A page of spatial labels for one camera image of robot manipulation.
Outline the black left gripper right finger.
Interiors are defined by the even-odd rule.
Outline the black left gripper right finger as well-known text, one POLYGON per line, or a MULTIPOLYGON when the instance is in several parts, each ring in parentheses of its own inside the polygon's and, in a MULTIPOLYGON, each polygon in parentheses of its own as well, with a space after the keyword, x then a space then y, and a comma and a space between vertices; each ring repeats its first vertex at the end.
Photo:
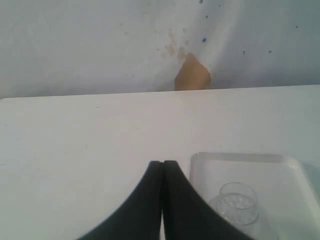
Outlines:
POLYGON ((179 164, 163 163, 162 214, 167 240, 250 240, 195 191, 179 164))

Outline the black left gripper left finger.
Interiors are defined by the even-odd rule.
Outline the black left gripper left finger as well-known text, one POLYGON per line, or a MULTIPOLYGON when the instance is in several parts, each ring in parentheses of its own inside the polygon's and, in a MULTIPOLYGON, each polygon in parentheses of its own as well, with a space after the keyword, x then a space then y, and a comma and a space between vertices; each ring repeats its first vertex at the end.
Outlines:
POLYGON ((81 240, 159 240, 163 163, 151 161, 138 185, 107 219, 81 240))

